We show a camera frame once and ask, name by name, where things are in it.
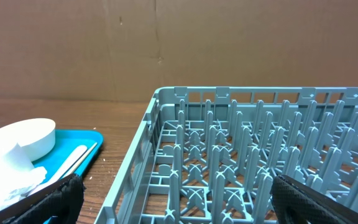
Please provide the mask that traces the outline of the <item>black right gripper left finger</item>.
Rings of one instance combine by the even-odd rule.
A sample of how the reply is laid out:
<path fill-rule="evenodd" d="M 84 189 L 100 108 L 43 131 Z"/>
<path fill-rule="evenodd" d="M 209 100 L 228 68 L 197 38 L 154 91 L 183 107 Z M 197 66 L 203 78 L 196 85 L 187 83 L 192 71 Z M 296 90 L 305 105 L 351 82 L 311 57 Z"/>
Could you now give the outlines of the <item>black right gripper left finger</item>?
<path fill-rule="evenodd" d="M 85 195 L 81 176 L 70 174 L 0 211 L 0 224 L 76 223 Z"/>

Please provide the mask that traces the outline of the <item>pale green bowl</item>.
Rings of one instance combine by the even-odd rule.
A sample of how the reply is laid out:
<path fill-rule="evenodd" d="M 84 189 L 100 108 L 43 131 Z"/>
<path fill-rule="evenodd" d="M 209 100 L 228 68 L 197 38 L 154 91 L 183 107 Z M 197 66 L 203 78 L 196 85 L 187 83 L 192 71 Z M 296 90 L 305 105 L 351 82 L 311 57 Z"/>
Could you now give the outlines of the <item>pale green bowl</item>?
<path fill-rule="evenodd" d="M 32 118 L 0 128 L 0 142 L 13 140 L 33 162 L 48 154 L 55 145 L 56 123 L 48 118 Z"/>

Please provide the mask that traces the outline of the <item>white cup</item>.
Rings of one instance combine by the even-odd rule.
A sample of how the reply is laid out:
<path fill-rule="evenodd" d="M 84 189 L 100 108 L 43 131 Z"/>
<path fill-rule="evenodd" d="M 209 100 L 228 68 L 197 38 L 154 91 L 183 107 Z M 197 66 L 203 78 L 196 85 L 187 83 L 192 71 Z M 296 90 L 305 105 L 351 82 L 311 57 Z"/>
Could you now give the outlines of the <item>white cup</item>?
<path fill-rule="evenodd" d="M 32 169 L 33 163 L 18 143 L 0 142 L 0 170 L 24 172 Z"/>

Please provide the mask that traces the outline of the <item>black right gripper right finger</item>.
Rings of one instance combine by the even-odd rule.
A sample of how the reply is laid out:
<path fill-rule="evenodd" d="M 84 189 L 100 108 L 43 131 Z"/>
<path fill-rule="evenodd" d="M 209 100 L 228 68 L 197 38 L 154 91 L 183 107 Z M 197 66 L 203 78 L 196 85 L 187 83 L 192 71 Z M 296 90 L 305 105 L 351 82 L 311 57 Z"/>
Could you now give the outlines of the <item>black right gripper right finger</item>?
<path fill-rule="evenodd" d="M 358 224 L 358 213 L 287 175 L 273 180 L 272 205 L 279 224 Z"/>

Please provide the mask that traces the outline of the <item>white napkin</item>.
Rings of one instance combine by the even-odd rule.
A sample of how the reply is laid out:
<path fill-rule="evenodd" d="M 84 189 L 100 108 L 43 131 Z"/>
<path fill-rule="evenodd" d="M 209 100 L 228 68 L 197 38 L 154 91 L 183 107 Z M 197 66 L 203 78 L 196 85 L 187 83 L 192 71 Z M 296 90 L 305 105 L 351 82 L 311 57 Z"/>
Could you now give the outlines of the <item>white napkin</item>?
<path fill-rule="evenodd" d="M 24 172 L 0 170 L 0 211 L 23 199 L 45 180 L 46 174 L 44 167 Z"/>

